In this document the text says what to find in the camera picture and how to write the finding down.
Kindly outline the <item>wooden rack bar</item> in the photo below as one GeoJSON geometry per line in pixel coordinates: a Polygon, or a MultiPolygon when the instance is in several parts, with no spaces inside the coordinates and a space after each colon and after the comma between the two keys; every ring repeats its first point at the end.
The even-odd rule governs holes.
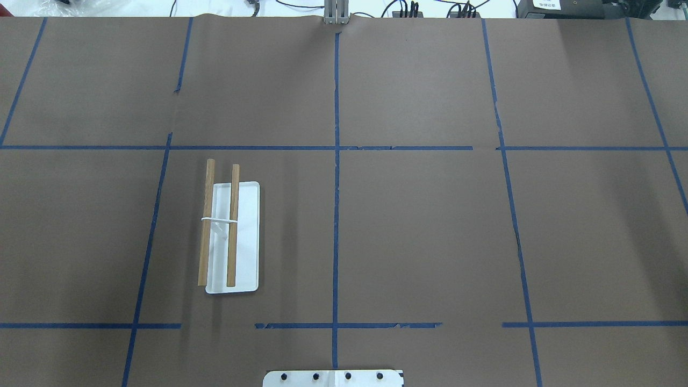
{"type": "Polygon", "coordinates": [[[239,211],[239,179],[240,165],[232,165],[230,187],[230,209],[228,226],[228,253],[227,253],[227,287],[236,286],[237,254],[238,254],[238,211],[239,211]]]}
{"type": "Polygon", "coordinates": [[[205,169],[205,183],[204,183],[204,203],[202,212],[202,229],[201,229],[201,245],[199,252],[199,271],[197,275],[197,285],[206,286],[208,283],[208,269],[210,259],[210,234],[211,221],[209,218],[212,215],[213,209],[213,186],[214,177],[216,176],[216,161],[214,159],[207,159],[205,169]]]}

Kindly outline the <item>aluminium profile post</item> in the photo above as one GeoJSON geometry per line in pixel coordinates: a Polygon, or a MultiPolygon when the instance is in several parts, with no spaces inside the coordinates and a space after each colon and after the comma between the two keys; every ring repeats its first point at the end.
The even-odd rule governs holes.
{"type": "Polygon", "coordinates": [[[325,0],[324,24],[348,24],[350,20],[349,0],[325,0]]]}

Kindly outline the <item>right wooden rack bar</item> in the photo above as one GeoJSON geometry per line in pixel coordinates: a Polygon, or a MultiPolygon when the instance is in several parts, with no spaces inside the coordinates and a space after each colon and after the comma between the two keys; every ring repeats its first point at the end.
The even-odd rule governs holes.
{"type": "Polygon", "coordinates": [[[238,254],[238,211],[239,211],[239,179],[240,165],[232,165],[230,187],[230,209],[228,226],[228,253],[227,253],[227,287],[236,286],[237,254],[238,254]]]}

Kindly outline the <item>left wooden rack bar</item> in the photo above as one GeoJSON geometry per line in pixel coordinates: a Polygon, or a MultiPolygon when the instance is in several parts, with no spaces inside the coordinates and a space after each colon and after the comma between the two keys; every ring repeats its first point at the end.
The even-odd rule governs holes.
{"type": "Polygon", "coordinates": [[[216,161],[214,159],[207,159],[205,169],[205,183],[204,183],[204,203],[202,212],[202,229],[201,229],[201,245],[199,252],[199,271],[197,275],[197,285],[206,286],[208,283],[208,269],[210,259],[210,234],[211,221],[209,218],[212,215],[213,209],[213,186],[214,177],[216,176],[216,161]]]}

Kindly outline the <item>black power box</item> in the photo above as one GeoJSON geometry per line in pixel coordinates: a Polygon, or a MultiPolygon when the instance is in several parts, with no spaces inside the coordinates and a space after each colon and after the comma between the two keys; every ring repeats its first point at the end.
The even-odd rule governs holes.
{"type": "Polygon", "coordinates": [[[604,19],[602,1],[519,1],[519,19],[604,19]]]}

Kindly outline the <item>white towel rack base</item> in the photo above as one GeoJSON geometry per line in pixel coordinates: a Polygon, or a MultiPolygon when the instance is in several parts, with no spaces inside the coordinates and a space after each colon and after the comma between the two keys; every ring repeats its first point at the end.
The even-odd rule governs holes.
{"type": "Polygon", "coordinates": [[[213,186],[210,223],[207,284],[208,294],[254,292],[260,286],[260,184],[239,183],[238,221],[230,220],[230,183],[213,186]],[[236,243],[235,285],[227,285],[227,255],[230,227],[238,230],[236,243]]]}

